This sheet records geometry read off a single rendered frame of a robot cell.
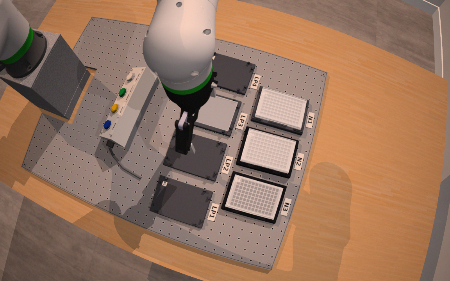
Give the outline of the cream label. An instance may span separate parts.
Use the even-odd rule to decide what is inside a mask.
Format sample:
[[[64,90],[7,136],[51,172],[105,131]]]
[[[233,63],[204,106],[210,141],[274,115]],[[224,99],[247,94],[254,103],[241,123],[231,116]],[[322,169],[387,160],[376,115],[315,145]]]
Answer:
[[[209,215],[208,215],[207,219],[209,219],[209,220],[214,222],[216,214],[217,214],[217,211],[218,211],[218,207],[219,207],[218,204],[212,203],[211,209],[210,209],[210,212],[209,212]]]
[[[230,157],[228,155],[226,156],[226,159],[225,159],[225,162],[224,162],[224,165],[223,165],[223,169],[221,171],[222,173],[228,174],[228,172],[230,170],[230,166],[232,164],[232,160],[233,160],[232,157]]]
[[[295,162],[295,167],[294,167],[295,170],[299,170],[299,171],[301,170],[302,160],[304,158],[304,155],[305,154],[298,153],[298,156],[297,156],[297,159]]]
[[[307,118],[307,125],[306,125],[306,127],[312,128],[313,122],[314,122],[314,113],[309,112],[309,113],[308,113],[308,118]]]
[[[250,88],[253,88],[253,89],[256,89],[256,90],[257,90],[257,86],[258,86],[258,83],[259,83],[259,81],[260,81],[260,78],[261,78],[261,75],[256,75],[256,74],[255,74],[255,76],[254,76],[254,78],[253,78],[253,80],[252,80],[252,84],[251,84],[251,87],[250,87]]]
[[[284,201],[284,204],[283,204],[283,207],[282,207],[281,215],[287,216],[287,213],[288,213],[288,211],[289,211],[290,204],[291,204],[291,199],[285,198],[285,201]]]
[[[248,116],[248,114],[245,114],[245,113],[241,112],[240,117],[239,117],[239,121],[238,121],[238,123],[236,125],[237,129],[243,130],[243,127],[244,127],[245,120],[246,120],[247,116]]]

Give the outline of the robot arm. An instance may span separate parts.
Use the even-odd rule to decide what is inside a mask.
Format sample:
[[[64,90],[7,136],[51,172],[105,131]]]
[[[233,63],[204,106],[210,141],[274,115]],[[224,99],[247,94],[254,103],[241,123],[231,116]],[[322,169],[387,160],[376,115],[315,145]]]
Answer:
[[[143,56],[173,103],[197,105],[217,88],[211,60],[218,1],[157,0]],[[10,0],[0,0],[0,72],[5,68],[13,78],[31,74],[47,45]]]

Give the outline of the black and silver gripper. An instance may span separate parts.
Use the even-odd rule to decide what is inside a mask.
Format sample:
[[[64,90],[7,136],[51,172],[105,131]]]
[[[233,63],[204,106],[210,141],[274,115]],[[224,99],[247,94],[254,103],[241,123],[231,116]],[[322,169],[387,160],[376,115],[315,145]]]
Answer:
[[[181,106],[180,120],[175,121],[176,135],[175,135],[175,151],[184,155],[188,152],[195,153],[195,148],[191,143],[194,123],[198,119],[198,112],[200,108],[207,103],[210,97],[216,97],[216,89],[214,88],[209,97],[193,106]],[[192,115],[194,114],[194,116]]]

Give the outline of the white button panel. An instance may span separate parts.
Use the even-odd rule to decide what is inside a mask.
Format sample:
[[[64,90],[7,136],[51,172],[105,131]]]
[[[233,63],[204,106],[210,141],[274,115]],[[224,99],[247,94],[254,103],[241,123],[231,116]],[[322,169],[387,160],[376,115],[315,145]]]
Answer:
[[[116,145],[129,151],[159,83],[158,77],[147,67],[131,68],[99,134],[117,163],[140,179],[141,176],[122,165],[111,149]]]

